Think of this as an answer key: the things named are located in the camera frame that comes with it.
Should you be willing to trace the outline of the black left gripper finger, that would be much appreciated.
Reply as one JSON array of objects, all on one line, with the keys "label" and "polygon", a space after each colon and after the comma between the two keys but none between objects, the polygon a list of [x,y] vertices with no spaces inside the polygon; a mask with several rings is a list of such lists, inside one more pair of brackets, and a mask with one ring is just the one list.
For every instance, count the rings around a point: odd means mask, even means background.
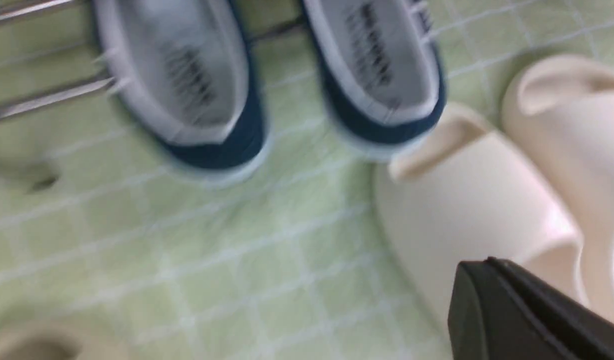
[{"label": "black left gripper finger", "polygon": [[448,313],[455,360],[614,360],[614,324],[507,259],[463,260]]}]

